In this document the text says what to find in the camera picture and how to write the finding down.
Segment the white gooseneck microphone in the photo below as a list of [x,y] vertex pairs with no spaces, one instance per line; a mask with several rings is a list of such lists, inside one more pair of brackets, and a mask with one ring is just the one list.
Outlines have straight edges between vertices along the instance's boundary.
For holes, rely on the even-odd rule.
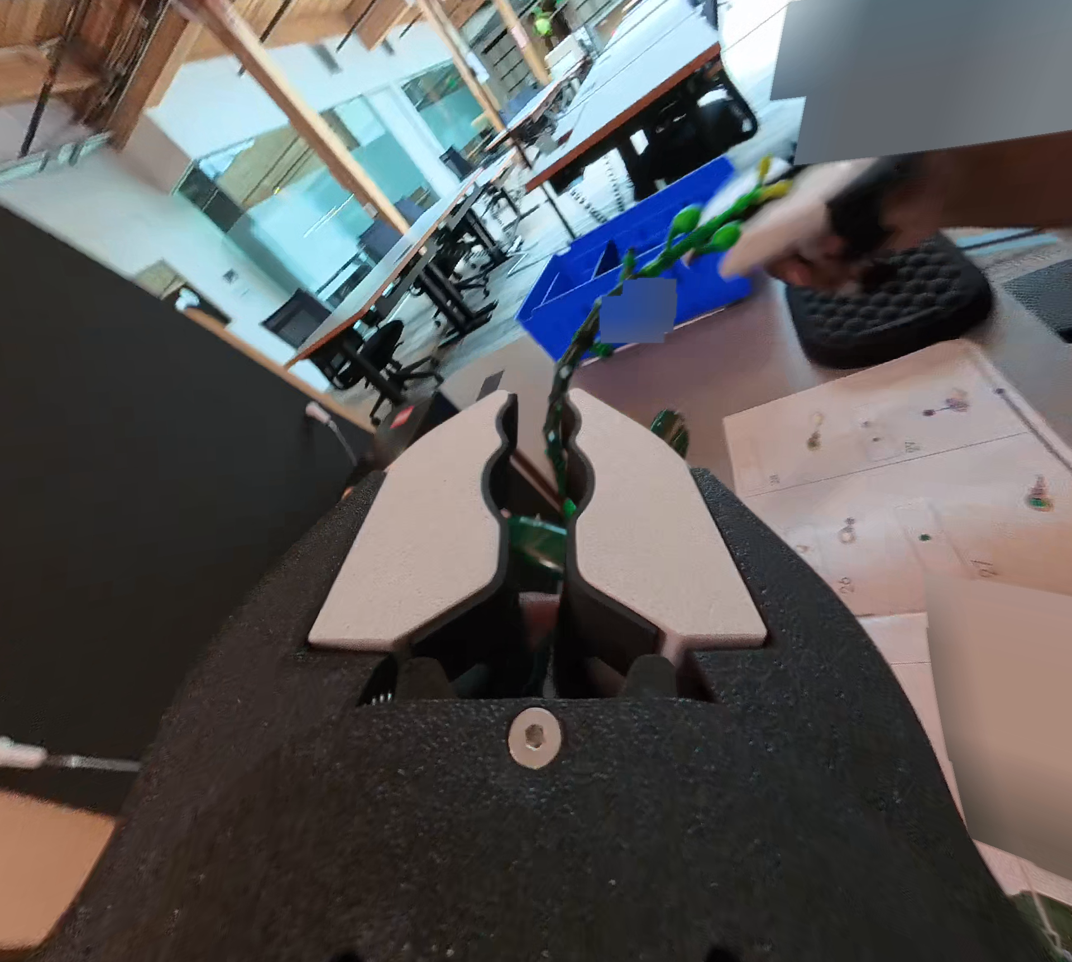
[[91,771],[135,776],[142,771],[142,763],[124,758],[51,753],[43,746],[1,736],[1,769],[25,772],[47,769]]
[[338,423],[333,419],[333,416],[326,410],[326,408],[322,406],[321,403],[315,400],[310,400],[306,405],[304,414],[308,419],[312,419],[325,426],[339,442],[342,450],[346,454],[348,460],[351,461],[351,465],[357,467],[358,460],[353,446],[349,445],[348,440],[344,433],[342,433]]

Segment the green brick flower stem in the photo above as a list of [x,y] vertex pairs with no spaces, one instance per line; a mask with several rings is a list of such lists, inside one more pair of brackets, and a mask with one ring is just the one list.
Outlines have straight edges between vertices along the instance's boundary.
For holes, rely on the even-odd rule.
[[617,307],[623,312],[636,304],[632,317],[652,319],[647,325],[651,331],[659,329],[661,335],[676,326],[678,284],[664,276],[678,263],[690,266],[697,260],[713,257],[718,261],[718,271],[724,254],[736,242],[741,224],[747,218],[758,214],[770,201],[780,199],[790,186],[789,164],[781,159],[762,159],[755,171],[741,174],[755,178],[748,189],[730,197],[725,189],[704,205],[690,205],[682,209],[672,220],[666,235],[662,250],[647,264],[638,264],[635,250],[629,249],[621,264],[621,273],[613,288],[596,299],[587,317],[570,338],[565,352],[554,362],[551,391],[544,413],[544,455],[551,468],[559,502],[568,494],[568,456],[565,439],[565,403],[572,385],[574,374],[586,361],[605,360],[626,344],[637,343],[636,338],[611,339],[602,334],[600,309],[606,300],[616,297],[631,284],[641,285],[641,292],[630,293]]

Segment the brick orchid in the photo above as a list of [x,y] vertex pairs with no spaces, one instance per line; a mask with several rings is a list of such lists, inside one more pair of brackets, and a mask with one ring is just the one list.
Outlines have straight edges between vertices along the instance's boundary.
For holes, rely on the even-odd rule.
[[[662,440],[683,459],[690,448],[690,431],[683,415],[664,409],[650,423],[650,432]],[[570,494],[562,502],[561,518],[553,519],[511,514],[506,517],[508,558],[516,569],[532,569],[561,578],[565,571],[567,530],[577,512]]]

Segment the person's right hand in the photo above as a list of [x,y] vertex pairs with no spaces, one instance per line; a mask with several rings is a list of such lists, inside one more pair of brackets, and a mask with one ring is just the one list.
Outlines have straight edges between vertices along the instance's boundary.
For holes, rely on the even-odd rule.
[[861,253],[834,233],[806,236],[763,263],[763,271],[784,285],[848,294],[877,283],[893,260],[915,251],[939,230],[895,230],[882,245]]

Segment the blue plastic bin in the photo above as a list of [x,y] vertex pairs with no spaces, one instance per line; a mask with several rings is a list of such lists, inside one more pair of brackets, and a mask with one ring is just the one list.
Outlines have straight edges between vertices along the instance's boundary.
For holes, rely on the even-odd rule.
[[[516,322],[557,360],[595,300],[615,285],[627,250],[635,250],[640,266],[647,264],[662,250],[672,220],[682,209],[704,205],[725,189],[730,190],[731,199],[735,198],[754,180],[748,175],[741,178],[732,162],[719,157],[634,204],[552,257],[528,290]],[[697,260],[690,266],[678,263],[664,278],[678,284],[675,326],[738,304],[753,292],[745,277],[724,280],[713,257]]]

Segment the black office chair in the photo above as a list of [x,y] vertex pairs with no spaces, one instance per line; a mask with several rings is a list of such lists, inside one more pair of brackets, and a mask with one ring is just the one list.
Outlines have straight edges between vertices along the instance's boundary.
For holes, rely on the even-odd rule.
[[377,393],[377,401],[370,414],[375,418],[381,406],[402,406],[410,398],[406,387],[411,382],[436,380],[443,383],[440,362],[432,355],[410,364],[398,359],[404,334],[401,321],[388,321],[373,334],[363,337],[351,327],[314,352],[311,361],[327,379],[334,390],[348,393],[364,385]]
[[656,99],[639,115],[645,145],[622,150],[634,197],[649,198],[757,135],[759,120],[725,66],[711,64]]

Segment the black divider panel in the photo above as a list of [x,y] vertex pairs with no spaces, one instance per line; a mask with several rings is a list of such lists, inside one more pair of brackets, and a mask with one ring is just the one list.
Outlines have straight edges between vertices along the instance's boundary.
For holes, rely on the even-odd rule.
[[372,436],[2,208],[2,736],[170,764],[195,808],[307,776],[371,670],[307,631]]

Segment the dark orchid set box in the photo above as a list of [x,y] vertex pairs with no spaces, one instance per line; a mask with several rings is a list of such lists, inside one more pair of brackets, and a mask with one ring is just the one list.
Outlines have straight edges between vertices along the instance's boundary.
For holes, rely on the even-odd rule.
[[475,486],[515,434],[516,395],[496,390],[457,409],[437,393],[402,409],[376,433],[376,455],[399,482]]

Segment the black dimpled cushion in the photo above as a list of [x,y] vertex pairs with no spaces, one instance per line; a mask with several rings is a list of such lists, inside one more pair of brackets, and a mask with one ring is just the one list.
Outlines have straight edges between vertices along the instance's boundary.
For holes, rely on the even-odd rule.
[[813,364],[855,370],[968,334],[989,317],[994,292],[958,245],[937,233],[911,251],[880,260],[858,291],[789,285],[786,304]]

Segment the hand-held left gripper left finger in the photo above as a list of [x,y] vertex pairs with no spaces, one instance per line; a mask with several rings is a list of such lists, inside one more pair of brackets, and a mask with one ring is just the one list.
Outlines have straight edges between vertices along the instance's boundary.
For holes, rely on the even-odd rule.
[[417,440],[379,491],[308,643],[399,650],[497,594],[507,524],[493,478],[516,448],[516,394],[490,393]]

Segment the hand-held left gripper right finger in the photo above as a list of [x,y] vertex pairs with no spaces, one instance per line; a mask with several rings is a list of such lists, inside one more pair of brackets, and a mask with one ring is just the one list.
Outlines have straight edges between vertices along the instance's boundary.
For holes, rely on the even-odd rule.
[[766,626],[690,467],[589,393],[566,411],[566,595],[592,652],[761,646]]

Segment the wood edged office desk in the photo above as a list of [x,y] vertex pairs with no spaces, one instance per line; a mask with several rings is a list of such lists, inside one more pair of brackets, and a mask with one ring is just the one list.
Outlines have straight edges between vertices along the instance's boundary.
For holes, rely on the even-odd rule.
[[608,151],[630,144],[657,101],[700,70],[719,65],[718,31],[697,12],[672,20],[671,8],[652,13],[597,59],[564,118],[565,136],[528,173],[526,193],[544,187],[562,192]]
[[415,284],[425,286],[425,295],[436,305],[451,327],[451,332],[442,340],[441,347],[450,347],[455,342],[486,326],[497,302],[489,299],[479,310],[471,308],[461,291],[442,272],[436,257],[442,248],[440,240],[448,232],[453,232],[462,218],[472,213],[483,191],[511,171],[515,162],[516,151],[510,149],[506,156],[494,160],[492,165],[470,176],[452,197],[441,201],[425,212],[410,231],[400,236],[361,284],[302,342],[285,362],[285,368],[294,368],[299,362],[312,362],[314,352],[367,319],[368,313],[379,306],[386,293],[394,291],[403,295]]

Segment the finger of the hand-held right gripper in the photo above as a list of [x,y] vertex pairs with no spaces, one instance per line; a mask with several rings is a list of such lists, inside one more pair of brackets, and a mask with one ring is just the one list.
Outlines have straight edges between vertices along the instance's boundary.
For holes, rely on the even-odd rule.
[[754,217],[720,261],[725,278],[764,270],[789,283],[833,283],[834,230],[828,217]]
[[845,162],[809,165],[796,174],[783,198],[770,201],[755,217],[829,217],[827,204],[846,184]]

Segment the open instruction booklet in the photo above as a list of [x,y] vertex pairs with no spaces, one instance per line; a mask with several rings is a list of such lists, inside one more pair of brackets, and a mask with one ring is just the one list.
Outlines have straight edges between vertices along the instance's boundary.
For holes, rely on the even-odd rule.
[[725,419],[736,495],[855,616],[1011,894],[1070,903],[1070,441],[956,340]]

